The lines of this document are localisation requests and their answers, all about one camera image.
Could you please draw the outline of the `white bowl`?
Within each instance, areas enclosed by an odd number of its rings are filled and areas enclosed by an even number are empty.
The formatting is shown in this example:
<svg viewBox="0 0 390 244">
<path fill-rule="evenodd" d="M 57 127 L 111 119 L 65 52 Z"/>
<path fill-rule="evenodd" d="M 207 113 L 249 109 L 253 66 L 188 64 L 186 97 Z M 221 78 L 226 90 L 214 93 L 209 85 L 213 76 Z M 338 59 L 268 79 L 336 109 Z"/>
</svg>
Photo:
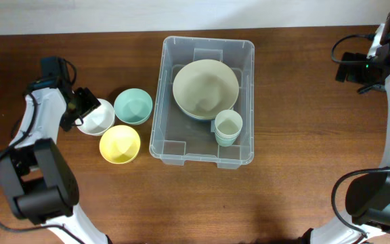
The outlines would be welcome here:
<svg viewBox="0 0 390 244">
<path fill-rule="evenodd" d="M 83 118 L 78 130 L 90 136 L 101 136 L 110 129 L 115 122 L 114 107 L 107 100 L 98 99 L 100 105 Z"/>
</svg>

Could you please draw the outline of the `green bowl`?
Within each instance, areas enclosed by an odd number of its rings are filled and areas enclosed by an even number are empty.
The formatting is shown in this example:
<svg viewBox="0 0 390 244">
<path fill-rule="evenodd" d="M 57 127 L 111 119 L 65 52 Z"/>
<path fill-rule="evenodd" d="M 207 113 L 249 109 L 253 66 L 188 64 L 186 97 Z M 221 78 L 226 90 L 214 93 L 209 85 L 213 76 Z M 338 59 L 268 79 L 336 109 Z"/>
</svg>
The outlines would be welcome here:
<svg viewBox="0 0 390 244">
<path fill-rule="evenodd" d="M 121 92 L 114 101 L 114 113 L 123 123 L 141 125 L 152 112 L 152 98 L 146 91 L 131 88 Z"/>
</svg>

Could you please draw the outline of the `yellow bowl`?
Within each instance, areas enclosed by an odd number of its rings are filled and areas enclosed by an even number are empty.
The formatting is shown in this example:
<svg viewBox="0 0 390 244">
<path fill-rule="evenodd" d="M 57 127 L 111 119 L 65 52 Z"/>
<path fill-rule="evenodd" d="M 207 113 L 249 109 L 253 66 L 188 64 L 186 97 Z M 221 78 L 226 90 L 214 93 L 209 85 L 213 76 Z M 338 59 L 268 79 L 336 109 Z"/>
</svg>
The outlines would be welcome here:
<svg viewBox="0 0 390 244">
<path fill-rule="evenodd" d="M 140 151 L 139 134 L 126 125 L 116 125 L 107 130 L 100 139 L 100 154 L 110 163 L 132 162 Z"/>
</svg>

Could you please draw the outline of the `cream plate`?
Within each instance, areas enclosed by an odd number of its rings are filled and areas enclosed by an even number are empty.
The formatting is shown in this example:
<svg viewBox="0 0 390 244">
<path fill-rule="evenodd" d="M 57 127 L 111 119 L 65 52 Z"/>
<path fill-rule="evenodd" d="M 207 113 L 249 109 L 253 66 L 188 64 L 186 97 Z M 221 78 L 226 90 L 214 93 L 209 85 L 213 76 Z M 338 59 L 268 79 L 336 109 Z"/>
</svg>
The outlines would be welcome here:
<svg viewBox="0 0 390 244">
<path fill-rule="evenodd" d="M 191 113 L 192 115 L 197 115 L 200 117 L 208 117 L 214 119 L 222 110 L 217 108 L 218 102 L 195 102 L 195 103 L 187 103 L 180 104 L 178 103 L 184 110 Z"/>
</svg>

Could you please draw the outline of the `beige plate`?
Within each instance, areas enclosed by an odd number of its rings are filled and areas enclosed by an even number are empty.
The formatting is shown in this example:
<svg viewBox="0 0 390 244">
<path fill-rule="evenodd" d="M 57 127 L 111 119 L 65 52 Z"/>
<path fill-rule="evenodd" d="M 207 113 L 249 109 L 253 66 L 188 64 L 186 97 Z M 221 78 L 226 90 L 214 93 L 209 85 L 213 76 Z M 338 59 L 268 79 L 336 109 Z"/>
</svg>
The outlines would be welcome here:
<svg viewBox="0 0 390 244">
<path fill-rule="evenodd" d="M 175 76 L 173 97 L 180 104 L 211 102 L 221 110 L 231 109 L 239 96 L 239 84 L 233 70 L 211 59 L 184 66 Z"/>
</svg>

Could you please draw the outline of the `cream cup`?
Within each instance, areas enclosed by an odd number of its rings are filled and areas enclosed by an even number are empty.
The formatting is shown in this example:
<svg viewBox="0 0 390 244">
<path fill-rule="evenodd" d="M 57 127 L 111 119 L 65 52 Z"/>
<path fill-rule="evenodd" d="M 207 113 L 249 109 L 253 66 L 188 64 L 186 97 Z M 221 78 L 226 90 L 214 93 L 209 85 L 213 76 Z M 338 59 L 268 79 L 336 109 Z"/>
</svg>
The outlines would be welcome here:
<svg viewBox="0 0 390 244">
<path fill-rule="evenodd" d="M 215 130 L 215 135 L 220 138 L 223 138 L 224 140 L 235 140 L 240 135 L 240 131 L 234 134 L 225 134 L 219 130 Z"/>
</svg>

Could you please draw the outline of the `grey cup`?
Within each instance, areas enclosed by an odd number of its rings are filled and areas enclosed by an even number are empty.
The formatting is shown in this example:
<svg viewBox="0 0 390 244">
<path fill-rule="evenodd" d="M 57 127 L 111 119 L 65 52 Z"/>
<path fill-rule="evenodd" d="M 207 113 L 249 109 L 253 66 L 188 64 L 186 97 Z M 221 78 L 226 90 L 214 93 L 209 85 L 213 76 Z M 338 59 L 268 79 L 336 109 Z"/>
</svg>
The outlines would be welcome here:
<svg viewBox="0 0 390 244">
<path fill-rule="evenodd" d="M 215 130 L 225 134 L 234 134 L 241 131 L 243 120 L 234 110 L 223 110 L 215 118 Z"/>
</svg>

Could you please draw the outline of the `green cup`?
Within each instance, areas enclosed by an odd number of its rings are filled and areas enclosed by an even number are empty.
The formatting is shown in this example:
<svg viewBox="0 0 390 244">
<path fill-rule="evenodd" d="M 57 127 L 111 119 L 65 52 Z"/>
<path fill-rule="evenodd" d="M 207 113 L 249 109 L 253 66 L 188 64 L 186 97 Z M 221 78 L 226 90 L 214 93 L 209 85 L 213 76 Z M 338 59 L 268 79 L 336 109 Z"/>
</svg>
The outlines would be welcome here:
<svg viewBox="0 0 390 244">
<path fill-rule="evenodd" d="M 228 146 L 231 146 L 236 141 L 237 137 L 224 138 L 222 136 L 216 135 L 215 139 L 216 139 L 218 145 L 223 146 L 223 147 L 228 147 Z"/>
</svg>

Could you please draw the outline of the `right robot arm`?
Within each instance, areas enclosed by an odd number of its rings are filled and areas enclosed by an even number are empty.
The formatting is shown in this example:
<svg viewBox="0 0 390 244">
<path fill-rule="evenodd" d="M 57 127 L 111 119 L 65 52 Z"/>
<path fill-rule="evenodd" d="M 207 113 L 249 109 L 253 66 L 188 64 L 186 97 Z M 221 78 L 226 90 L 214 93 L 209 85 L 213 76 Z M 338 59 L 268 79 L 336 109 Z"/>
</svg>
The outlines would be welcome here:
<svg viewBox="0 0 390 244">
<path fill-rule="evenodd" d="M 335 79 L 357 83 L 359 94 L 385 92 L 388 118 L 385 149 L 377 168 L 360 169 L 341 176 L 330 196 L 335 217 L 329 223 L 308 229 L 298 243 L 367 243 L 390 234 L 390 12 L 374 34 L 367 54 L 345 52 Z"/>
</svg>

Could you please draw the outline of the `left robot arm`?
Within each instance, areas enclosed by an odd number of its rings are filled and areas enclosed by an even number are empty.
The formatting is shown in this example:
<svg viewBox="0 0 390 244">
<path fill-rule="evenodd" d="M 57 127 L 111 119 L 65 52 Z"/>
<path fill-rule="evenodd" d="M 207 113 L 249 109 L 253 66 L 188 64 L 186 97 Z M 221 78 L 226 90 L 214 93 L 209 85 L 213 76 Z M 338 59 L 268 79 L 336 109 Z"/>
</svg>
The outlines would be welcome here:
<svg viewBox="0 0 390 244">
<path fill-rule="evenodd" d="M 30 228 L 0 228 L 13 233 L 50 230 L 64 243 L 110 243 L 79 204 L 76 178 L 56 145 L 58 132 L 84 124 L 100 107 L 87 88 L 73 89 L 74 65 L 64 58 L 41 59 L 41 77 L 29 83 L 26 110 L 17 134 L 0 151 L 0 186 L 10 210 Z"/>
</svg>

